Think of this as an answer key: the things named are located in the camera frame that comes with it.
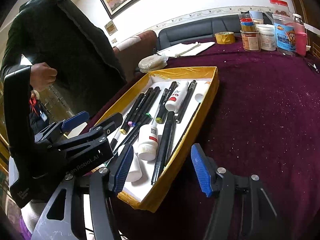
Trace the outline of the bystander bare hand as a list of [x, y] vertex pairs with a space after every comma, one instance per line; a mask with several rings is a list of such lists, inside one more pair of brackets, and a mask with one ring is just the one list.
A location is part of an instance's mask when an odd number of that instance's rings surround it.
[[38, 92], [43, 91], [55, 82], [56, 76], [57, 70], [45, 62], [34, 64], [30, 69], [30, 85]]

